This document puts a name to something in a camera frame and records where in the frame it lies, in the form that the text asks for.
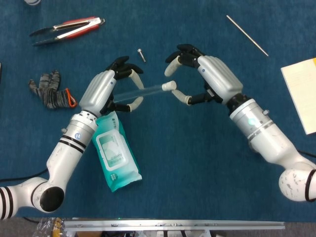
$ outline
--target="blue carpet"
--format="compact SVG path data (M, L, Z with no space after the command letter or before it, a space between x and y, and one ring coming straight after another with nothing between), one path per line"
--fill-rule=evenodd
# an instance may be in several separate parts
M244 84L243 92L270 110L294 145L316 153L315 136L304 134L280 71L316 56L315 10L313 0L43 0L38 6L0 0L0 178L43 170L60 129L80 111L48 110L29 91L29 79L39 81L43 72L58 69L60 88L68 87L80 100L97 73L129 55L144 70L145 86L155 85L168 80L164 60L179 43L222 59ZM99 30L64 43L31 46L35 39L28 35L34 30L93 15L107 20ZM146 64L137 54L140 47ZM183 67L172 78L186 93L202 91L203 81L192 68ZM116 93L131 89L122 80ZM60 209L46 215L23 208L18 215L316 221L316 203L292 202L281 194L282 167L252 153L224 106L187 107L161 94L118 116L143 181L112 194L90 144Z

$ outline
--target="wet wipes package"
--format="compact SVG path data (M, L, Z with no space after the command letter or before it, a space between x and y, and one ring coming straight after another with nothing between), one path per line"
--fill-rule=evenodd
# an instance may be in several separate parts
M135 157L126 141L123 126L115 112L97 120L98 129L93 135L105 179L112 192L141 180Z

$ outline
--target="notebook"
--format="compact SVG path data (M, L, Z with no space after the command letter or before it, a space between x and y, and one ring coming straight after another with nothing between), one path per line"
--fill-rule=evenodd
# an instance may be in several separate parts
M316 132L316 58L281 71L305 133Z

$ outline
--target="white robotic arm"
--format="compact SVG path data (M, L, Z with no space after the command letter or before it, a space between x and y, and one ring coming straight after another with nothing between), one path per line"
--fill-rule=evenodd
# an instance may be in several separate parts
M316 198L316 165L301 156L291 141L269 118L254 99L241 93L242 84L230 69L218 58L205 56L190 44L177 46L171 54L165 76L171 76L181 65L197 68L205 80L206 92L196 96L176 91L174 95L183 103L215 100L230 110L231 120L247 137L250 146L270 163L282 165L285 171L279 179L281 192L294 201L313 201Z
M79 105L80 114L74 115L64 134L50 155L46 165L49 180L36 177L22 184L0 188L0 219L14 216L22 206L52 212L64 200L67 183L88 146L95 130L96 119L108 111L130 112L137 104L122 105L113 102L113 89L117 80L131 77L137 86L142 82L137 73L143 71L133 64L125 64L128 56L115 60L106 71L93 78Z

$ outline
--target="work glove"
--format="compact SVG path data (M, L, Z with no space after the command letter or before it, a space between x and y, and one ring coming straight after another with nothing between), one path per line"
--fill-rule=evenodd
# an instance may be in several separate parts
M59 84L60 74L58 71L43 74L39 80L39 87L33 80L29 81L31 91L38 95L49 109L74 108L77 105L75 98L70 94L68 88L58 91Z

